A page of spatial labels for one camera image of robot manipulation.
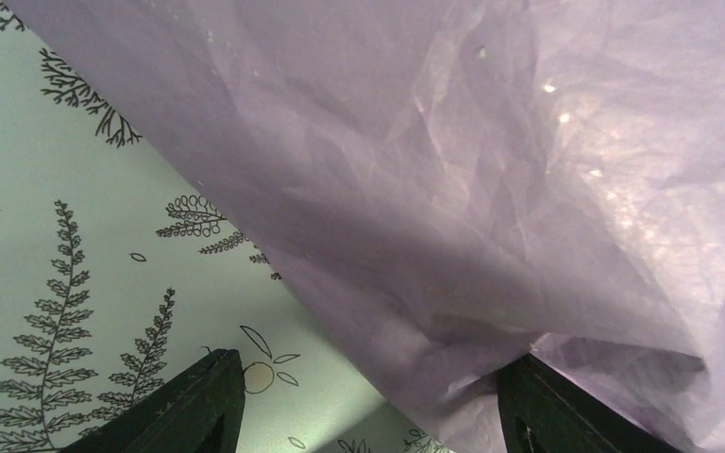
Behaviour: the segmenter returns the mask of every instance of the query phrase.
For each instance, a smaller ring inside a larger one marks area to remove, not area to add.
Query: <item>small leaf sketch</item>
[[[249,326],[240,326],[240,329],[242,329],[245,336],[248,337],[248,339],[251,340],[251,342],[260,349],[260,351],[262,351],[262,354],[268,356],[268,359],[274,358],[274,355],[271,354],[271,348],[268,346],[268,343],[257,330]]]
[[[295,387],[298,387],[298,381],[295,380],[295,377],[285,373],[284,371],[280,371],[277,373],[277,378],[282,380],[283,382],[287,382],[290,385],[293,385]]]
[[[53,50],[41,49],[41,71],[51,88],[43,88],[41,93],[51,96],[56,104],[64,103],[68,107],[85,108],[90,115],[100,116],[95,135],[106,136],[107,144],[120,148],[140,141],[143,137],[101,97],[74,69],[61,59]]]
[[[295,437],[288,437],[288,442],[290,442],[290,445],[298,448],[299,450],[307,449],[307,446]]]
[[[301,354],[282,354],[274,359],[274,363],[279,365],[281,363],[287,363],[293,359],[298,359],[299,357],[301,357]]]

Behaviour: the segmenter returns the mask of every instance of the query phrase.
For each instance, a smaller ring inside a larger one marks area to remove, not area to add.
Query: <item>fruit illustration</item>
[[[251,340],[251,343],[253,343],[262,352],[262,354],[268,358],[268,361],[254,361],[243,370],[245,391],[248,394],[261,394],[274,385],[274,382],[276,382],[277,379],[298,387],[298,381],[295,380],[295,377],[285,373],[284,371],[277,371],[277,365],[282,365],[288,361],[298,359],[301,355],[282,354],[281,356],[274,358],[274,354],[271,352],[271,347],[268,346],[268,342],[265,341],[257,330],[249,326],[240,326],[240,329],[242,329],[245,336]]]

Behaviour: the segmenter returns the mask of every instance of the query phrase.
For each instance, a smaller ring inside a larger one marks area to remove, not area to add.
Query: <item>wallpaper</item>
[[[0,452],[56,451],[219,347],[244,362],[238,451],[448,452],[0,2]]]

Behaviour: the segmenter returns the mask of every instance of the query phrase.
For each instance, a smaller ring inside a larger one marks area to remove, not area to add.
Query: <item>purple plastic sheet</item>
[[[725,0],[7,3],[448,446],[533,350],[725,453]]]

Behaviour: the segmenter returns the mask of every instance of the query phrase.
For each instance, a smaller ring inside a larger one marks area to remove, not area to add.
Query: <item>crinkled plastic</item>
[[[725,0],[7,3],[448,446],[534,347],[725,453]]]

